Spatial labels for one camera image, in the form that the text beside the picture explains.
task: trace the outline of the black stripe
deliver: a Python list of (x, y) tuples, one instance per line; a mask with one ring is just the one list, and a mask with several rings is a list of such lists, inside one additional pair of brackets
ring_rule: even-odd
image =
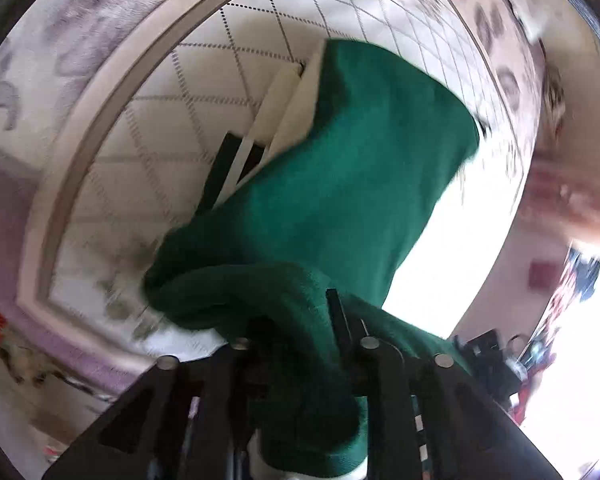
[(242, 168), (242, 173), (240, 174), (240, 178), (238, 178), (238, 182), (240, 182), (253, 168), (255, 168), (260, 161), (262, 160), (262, 155), (264, 155), (264, 146), (259, 146), (255, 144), (251, 147), (251, 151), (249, 155), (247, 155), (247, 160), (244, 161), (244, 168)]
[(224, 185), (226, 176), (231, 169), (231, 165), (234, 163), (235, 154), (240, 148), (242, 138), (238, 137), (231, 132), (228, 132), (222, 140), (222, 145), (216, 155), (211, 170), (206, 178), (205, 189), (202, 192), (202, 198), (198, 203), (198, 209), (196, 215), (205, 213), (213, 209), (213, 206), (218, 200), (218, 195)]

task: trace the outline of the black metal bracket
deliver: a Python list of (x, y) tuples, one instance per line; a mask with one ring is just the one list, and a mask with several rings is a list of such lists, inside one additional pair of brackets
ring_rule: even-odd
[[(368, 480), (560, 479), (451, 356), (405, 356), (347, 318), (335, 290), (327, 299), (352, 393), (368, 402)], [(199, 361), (159, 358), (44, 480), (241, 480), (255, 429), (247, 406), (266, 395), (263, 369), (247, 341)]]

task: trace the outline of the white stripe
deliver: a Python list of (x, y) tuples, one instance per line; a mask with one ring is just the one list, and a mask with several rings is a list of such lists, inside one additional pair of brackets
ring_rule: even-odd
[(240, 174), (244, 169), (244, 165), (247, 162), (247, 157), (249, 156), (249, 153), (251, 153), (252, 147), (253, 139), (242, 140), (238, 151), (235, 153), (234, 161), (229, 168), (229, 173), (227, 173), (224, 184), (222, 184), (222, 189), (218, 194), (218, 199), (216, 200), (214, 207), (219, 206), (234, 193), (235, 187), (238, 185), (238, 179), (240, 179)]

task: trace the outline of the metal bolt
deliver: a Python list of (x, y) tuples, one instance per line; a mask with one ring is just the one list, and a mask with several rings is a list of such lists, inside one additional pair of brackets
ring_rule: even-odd
[(375, 337), (367, 335), (360, 340), (360, 346), (367, 350), (374, 350), (380, 346), (380, 342)]
[(448, 354), (437, 354), (434, 361), (441, 368), (451, 368), (454, 365), (454, 359)]
[(162, 357), (158, 357), (158, 360), (155, 362), (160, 370), (173, 370), (178, 366), (177, 357), (172, 355), (163, 355)]
[(239, 337), (234, 343), (232, 343), (231, 348), (234, 350), (248, 350), (249, 340), (245, 337)]

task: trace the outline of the green cloth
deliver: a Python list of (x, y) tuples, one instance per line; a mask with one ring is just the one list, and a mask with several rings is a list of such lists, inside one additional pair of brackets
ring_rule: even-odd
[(366, 455), (365, 405), (340, 367), (327, 288), (405, 353), (454, 354), (378, 306), (477, 145), (475, 121), (441, 84), (378, 46), (328, 41), (307, 140), (164, 239), (144, 279), (152, 307), (227, 338), (254, 317), (276, 327), (263, 336), (275, 381), (251, 407), (269, 465), (339, 476)]

